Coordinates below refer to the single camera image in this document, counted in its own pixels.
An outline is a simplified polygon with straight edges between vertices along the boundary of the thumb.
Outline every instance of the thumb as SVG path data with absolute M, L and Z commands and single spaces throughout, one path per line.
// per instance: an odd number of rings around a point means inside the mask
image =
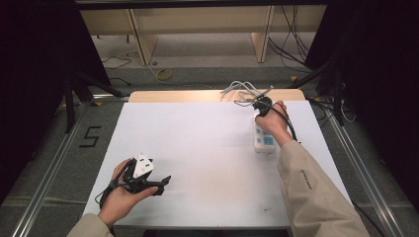
M 132 199 L 135 201 L 135 203 L 137 203 L 139 201 L 142 201 L 142 200 L 144 200 L 144 199 L 152 196 L 154 193 L 157 192 L 157 190 L 158 190 L 157 187 L 148 188 L 148 189 L 146 189 L 144 191 L 141 191 L 138 194 L 133 195 L 132 196 Z

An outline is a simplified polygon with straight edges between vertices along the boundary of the person's left hand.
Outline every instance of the person's left hand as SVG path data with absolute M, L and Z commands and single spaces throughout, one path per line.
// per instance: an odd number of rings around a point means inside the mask
M 129 160 L 130 159 L 124 160 L 115 168 L 112 179 L 117 176 L 124 165 L 129 162 Z M 152 187 L 138 194 L 132 194 L 128 192 L 124 187 L 117 187 L 105 199 L 105 202 L 98 216 L 109 228 L 111 228 L 115 222 L 126 217 L 137 203 L 145 198 L 152 196 L 157 190 L 157 187 Z

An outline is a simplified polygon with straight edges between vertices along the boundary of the white power strip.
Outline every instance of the white power strip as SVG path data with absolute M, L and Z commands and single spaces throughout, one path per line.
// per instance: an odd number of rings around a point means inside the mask
M 258 124 L 256 124 L 256 122 L 253 123 L 253 142 L 255 152 L 263 155 L 274 153 L 278 146 L 274 136 L 269 132 L 264 131 Z
M 154 170 L 153 163 L 143 154 L 139 154 L 136 160 L 135 170 L 133 171 L 133 177 L 138 178 L 152 170 Z

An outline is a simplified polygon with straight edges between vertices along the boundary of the sleeve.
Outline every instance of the sleeve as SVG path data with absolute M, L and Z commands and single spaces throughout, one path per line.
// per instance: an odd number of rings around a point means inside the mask
M 298 142 L 283 145 L 278 171 L 295 237 L 370 236 L 359 214 Z
M 85 214 L 71 229 L 67 237 L 113 237 L 108 226 L 95 214 Z

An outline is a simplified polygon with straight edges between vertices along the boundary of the white desk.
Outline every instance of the white desk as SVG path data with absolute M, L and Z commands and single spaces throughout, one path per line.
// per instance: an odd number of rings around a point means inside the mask
M 298 140 L 348 198 L 306 101 L 286 102 Z M 114 168 L 142 152 L 154 159 L 150 181 L 172 180 L 161 197 L 134 207 L 117 225 L 143 228 L 285 228 L 277 154 L 253 151 L 253 108 L 233 103 L 127 103 L 85 213 Z

